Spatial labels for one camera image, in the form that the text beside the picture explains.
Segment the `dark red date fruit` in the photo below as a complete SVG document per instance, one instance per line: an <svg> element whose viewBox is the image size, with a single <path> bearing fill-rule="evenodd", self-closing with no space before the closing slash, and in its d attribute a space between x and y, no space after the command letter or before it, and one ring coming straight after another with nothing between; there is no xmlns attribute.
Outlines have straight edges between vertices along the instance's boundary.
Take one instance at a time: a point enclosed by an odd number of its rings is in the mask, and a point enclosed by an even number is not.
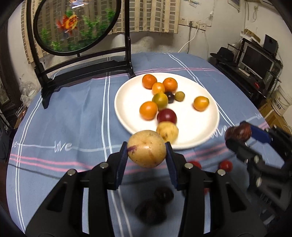
<svg viewBox="0 0 292 237"><path fill-rule="evenodd" d="M234 139L241 142L246 142L251 137L252 131L249 127L230 127L225 132L225 140Z"/></svg>

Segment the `red cherry tomato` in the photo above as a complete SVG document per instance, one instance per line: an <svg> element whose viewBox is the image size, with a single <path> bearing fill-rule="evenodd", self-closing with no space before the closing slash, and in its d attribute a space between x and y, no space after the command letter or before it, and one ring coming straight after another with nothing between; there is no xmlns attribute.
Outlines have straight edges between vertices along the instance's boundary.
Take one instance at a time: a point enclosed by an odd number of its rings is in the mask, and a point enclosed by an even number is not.
<svg viewBox="0 0 292 237"><path fill-rule="evenodd" d="M191 160L189 161L189 163L191 163L192 165L198 167L199 169L202 169L202 166L199 162L195 161L195 160Z"/></svg>
<svg viewBox="0 0 292 237"><path fill-rule="evenodd" d="M223 160L221 163L219 163L219 169L222 169L226 172L231 172L233 169L233 163L229 160Z"/></svg>

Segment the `dark purple plum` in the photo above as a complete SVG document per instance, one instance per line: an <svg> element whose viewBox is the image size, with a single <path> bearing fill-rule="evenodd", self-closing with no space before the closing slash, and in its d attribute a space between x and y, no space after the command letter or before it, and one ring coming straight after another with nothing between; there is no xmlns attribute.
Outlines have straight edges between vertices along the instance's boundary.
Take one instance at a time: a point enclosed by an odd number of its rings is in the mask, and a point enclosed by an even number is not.
<svg viewBox="0 0 292 237"><path fill-rule="evenodd" d="M147 225L159 225L167 218L166 203L159 199L146 199L136 207L135 214Z"/></svg>
<svg viewBox="0 0 292 237"><path fill-rule="evenodd" d="M159 202L161 202L164 205L171 202L174 198L174 194L169 187L156 188L154 191L154 196Z"/></svg>

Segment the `yellow orange mango fruit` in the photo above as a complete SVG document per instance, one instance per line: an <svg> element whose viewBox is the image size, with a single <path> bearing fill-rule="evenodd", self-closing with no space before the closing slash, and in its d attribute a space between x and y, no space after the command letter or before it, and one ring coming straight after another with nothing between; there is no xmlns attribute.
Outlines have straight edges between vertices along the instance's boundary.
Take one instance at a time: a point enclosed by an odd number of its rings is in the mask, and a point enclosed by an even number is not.
<svg viewBox="0 0 292 237"><path fill-rule="evenodd" d="M193 101L193 107L199 112L203 112L209 106L209 99L204 96L198 96Z"/></svg>

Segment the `beige round fruit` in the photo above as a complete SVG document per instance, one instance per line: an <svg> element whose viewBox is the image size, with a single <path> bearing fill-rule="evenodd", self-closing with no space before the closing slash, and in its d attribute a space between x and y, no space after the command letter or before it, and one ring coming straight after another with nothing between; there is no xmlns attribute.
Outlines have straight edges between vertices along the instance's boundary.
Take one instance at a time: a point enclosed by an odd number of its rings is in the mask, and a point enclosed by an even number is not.
<svg viewBox="0 0 292 237"><path fill-rule="evenodd" d="M163 138L165 142L173 144L178 138L179 130L176 124L170 121L162 121L158 124L156 132Z"/></svg>

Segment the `yellow passion fruit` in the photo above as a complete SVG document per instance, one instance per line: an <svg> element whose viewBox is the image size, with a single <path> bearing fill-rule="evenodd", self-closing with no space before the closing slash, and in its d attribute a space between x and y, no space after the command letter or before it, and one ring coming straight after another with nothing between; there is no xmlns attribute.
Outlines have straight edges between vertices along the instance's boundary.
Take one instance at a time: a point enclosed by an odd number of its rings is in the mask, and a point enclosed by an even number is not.
<svg viewBox="0 0 292 237"><path fill-rule="evenodd" d="M127 153L138 166L154 168L164 161L167 151L163 138L157 132L143 130L129 138Z"/></svg>

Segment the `orange tangerine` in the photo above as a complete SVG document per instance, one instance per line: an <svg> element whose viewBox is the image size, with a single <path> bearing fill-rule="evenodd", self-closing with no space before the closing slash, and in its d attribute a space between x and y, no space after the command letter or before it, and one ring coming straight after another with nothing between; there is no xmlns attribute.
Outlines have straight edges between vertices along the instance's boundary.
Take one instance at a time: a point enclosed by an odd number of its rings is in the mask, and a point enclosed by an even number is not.
<svg viewBox="0 0 292 237"><path fill-rule="evenodd" d="M168 77L166 78L163 83L164 88L165 88L165 92L176 92L177 88L178 88L178 83L177 81L172 78L172 77Z"/></svg>
<svg viewBox="0 0 292 237"><path fill-rule="evenodd" d="M157 111L158 106L152 101L144 102L139 109L141 117L146 121L153 120L157 114Z"/></svg>
<svg viewBox="0 0 292 237"><path fill-rule="evenodd" d="M143 87L146 89L152 89L155 83L157 83L157 78L151 74L145 74L142 78Z"/></svg>

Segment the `large dark red plum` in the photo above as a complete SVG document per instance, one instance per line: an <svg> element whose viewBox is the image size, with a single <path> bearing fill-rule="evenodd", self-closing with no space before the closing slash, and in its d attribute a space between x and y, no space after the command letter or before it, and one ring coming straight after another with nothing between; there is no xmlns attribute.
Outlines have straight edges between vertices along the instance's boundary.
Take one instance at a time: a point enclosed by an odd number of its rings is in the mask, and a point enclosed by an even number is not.
<svg viewBox="0 0 292 237"><path fill-rule="evenodd" d="M209 192L209 189L208 188L204 188L204 194L206 195L206 194L208 194L208 192Z"/></svg>

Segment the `white plastic bucket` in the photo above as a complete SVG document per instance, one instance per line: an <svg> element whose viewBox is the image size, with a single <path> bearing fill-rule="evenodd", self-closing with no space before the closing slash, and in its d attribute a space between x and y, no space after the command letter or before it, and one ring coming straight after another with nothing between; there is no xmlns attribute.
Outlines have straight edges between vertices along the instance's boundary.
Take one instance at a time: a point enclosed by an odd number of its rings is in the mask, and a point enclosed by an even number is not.
<svg viewBox="0 0 292 237"><path fill-rule="evenodd" d="M274 91L271 101L271 107L277 115L283 116L288 107L291 106L291 98L284 92L281 86Z"/></svg>

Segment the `black computer monitor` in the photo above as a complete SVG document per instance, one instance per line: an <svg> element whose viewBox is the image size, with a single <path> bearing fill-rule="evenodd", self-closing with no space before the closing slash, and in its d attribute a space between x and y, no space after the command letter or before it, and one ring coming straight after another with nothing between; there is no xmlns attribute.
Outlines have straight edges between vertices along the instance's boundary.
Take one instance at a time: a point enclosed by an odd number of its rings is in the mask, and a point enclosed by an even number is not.
<svg viewBox="0 0 292 237"><path fill-rule="evenodd" d="M283 64L260 45L243 39L238 67L266 81L268 77L278 77Z"/></svg>

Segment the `small green olive fruit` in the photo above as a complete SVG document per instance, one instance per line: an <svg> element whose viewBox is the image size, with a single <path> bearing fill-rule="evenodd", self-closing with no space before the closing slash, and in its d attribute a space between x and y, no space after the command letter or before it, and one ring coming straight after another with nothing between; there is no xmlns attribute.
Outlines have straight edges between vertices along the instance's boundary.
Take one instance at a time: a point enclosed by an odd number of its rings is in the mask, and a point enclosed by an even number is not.
<svg viewBox="0 0 292 237"><path fill-rule="evenodd" d="M185 99L185 93L182 91L177 91L175 93L175 100L178 102L182 102Z"/></svg>

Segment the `black hat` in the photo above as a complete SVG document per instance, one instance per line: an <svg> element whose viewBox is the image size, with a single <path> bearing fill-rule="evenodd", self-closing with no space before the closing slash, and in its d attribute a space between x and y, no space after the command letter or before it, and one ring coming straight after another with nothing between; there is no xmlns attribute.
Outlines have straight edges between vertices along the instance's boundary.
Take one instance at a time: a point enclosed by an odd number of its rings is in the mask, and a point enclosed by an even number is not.
<svg viewBox="0 0 292 237"><path fill-rule="evenodd" d="M234 53L225 47L220 47L217 53L210 53L210 56L217 61L232 65L234 63Z"/></svg>

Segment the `blue striped tablecloth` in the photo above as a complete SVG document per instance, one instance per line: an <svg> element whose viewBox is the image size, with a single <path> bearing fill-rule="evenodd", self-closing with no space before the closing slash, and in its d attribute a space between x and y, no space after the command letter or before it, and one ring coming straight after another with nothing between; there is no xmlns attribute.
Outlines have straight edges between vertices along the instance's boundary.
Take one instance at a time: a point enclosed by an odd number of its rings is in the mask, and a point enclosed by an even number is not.
<svg viewBox="0 0 292 237"><path fill-rule="evenodd" d="M88 171L120 151L124 142L143 130L156 132L157 119L144 120L139 112L142 103L152 100L143 87L145 74L158 81L168 77L185 93L182 102L170 104L177 116L179 134L171 144L175 153L187 162L195 160L202 170L216 172L219 163L233 163L226 172L250 202L263 222L266 236L290 236L288 226L269 226L262 217L268 213L260 199L251 192L247 164L226 147L225 132L246 121L263 130L266 121L243 92L207 61L182 53L139 53L132 57L134 77L107 73L75 86L54 92L47 108L37 95L21 122L11 149L7 171L7 202L11 219L26 236L26 228L44 199L70 170ZM203 112L193 107L198 96L209 99ZM282 167L284 161L268 144L254 138L245 143L259 152L264 161ZM169 187L174 198L166 204L166 220L147 225L135 214L146 199L155 199L158 187ZM185 192L171 183L166 158L154 168L143 168L128 157L122 183L117 190L108 190L108 202L114 236L179 236ZM84 189L82 230L89 233L88 188Z"/></svg>

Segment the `small dark grape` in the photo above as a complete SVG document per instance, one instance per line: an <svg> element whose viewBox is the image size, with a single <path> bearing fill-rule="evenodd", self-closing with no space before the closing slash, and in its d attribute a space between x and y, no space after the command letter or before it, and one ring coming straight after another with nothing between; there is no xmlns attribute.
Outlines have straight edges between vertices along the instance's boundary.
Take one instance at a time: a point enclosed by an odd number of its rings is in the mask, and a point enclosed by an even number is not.
<svg viewBox="0 0 292 237"><path fill-rule="evenodd" d="M168 98L168 103L172 104L175 100L175 95L172 92L165 92L165 95Z"/></svg>

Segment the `black speaker box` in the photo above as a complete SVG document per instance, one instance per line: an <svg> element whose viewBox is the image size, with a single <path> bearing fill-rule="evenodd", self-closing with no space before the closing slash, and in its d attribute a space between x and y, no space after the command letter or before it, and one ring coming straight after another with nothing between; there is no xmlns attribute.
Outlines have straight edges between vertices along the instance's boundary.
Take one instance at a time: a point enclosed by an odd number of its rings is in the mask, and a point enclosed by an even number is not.
<svg viewBox="0 0 292 237"><path fill-rule="evenodd" d="M275 39L273 39L269 35L265 35L263 48L269 51L271 54L276 55L278 52L279 45Z"/></svg>

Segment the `green yellow citrus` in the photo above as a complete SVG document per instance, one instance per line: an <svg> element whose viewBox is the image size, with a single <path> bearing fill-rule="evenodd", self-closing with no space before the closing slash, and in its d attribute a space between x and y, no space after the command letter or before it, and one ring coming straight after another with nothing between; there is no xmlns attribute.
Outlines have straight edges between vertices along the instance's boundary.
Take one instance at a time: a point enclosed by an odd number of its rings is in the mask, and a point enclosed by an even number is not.
<svg viewBox="0 0 292 237"><path fill-rule="evenodd" d="M154 102L157 105L158 110L161 111L167 107L168 97L166 94L159 92L153 96L152 102Z"/></svg>

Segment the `small orange kumquat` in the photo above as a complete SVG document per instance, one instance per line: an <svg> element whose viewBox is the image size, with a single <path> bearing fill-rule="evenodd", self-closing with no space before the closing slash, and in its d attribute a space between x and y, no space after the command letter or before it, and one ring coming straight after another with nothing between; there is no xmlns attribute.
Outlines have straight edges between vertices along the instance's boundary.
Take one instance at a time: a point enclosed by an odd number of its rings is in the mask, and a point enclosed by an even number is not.
<svg viewBox="0 0 292 237"><path fill-rule="evenodd" d="M164 93L165 92L165 86L160 82L156 82L156 83L153 84L151 90L152 90L152 94L153 95L156 95L158 93Z"/></svg>

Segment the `beige checked curtain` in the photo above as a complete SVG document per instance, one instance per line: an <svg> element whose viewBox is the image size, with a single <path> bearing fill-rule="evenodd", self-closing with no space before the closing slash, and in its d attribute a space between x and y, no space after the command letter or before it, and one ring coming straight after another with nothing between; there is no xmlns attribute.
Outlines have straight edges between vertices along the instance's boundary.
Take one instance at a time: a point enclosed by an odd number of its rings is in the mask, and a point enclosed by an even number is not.
<svg viewBox="0 0 292 237"><path fill-rule="evenodd" d="M23 1L21 33L27 62L33 63L27 30L31 10L38 58L90 49L102 36L124 33L126 11L131 32L178 32L180 1Z"/></svg>

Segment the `round goldfish screen ornament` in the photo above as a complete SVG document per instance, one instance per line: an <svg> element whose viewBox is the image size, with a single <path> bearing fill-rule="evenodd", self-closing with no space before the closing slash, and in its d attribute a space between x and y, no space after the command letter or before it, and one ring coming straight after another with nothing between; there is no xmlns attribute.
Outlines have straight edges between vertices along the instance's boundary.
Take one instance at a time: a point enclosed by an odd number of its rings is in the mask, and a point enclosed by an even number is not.
<svg viewBox="0 0 292 237"><path fill-rule="evenodd" d="M123 23L124 45L94 53L87 51ZM134 77L131 59L129 1L26 1L27 35L41 86L44 108L54 92L91 76L125 72ZM120 61L109 60L79 66L50 78L49 73L88 59L124 53Z"/></svg>

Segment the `white wall socket strip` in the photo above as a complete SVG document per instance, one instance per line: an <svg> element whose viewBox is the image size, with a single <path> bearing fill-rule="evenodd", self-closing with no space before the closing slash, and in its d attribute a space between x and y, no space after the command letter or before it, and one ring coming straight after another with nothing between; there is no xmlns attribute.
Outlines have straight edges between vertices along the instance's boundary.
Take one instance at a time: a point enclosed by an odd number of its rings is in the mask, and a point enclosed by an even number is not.
<svg viewBox="0 0 292 237"><path fill-rule="evenodd" d="M204 23L202 20L194 21L194 20L189 20L185 17L179 17L178 24L181 26L196 28L201 31L206 31L206 23Z"/></svg>

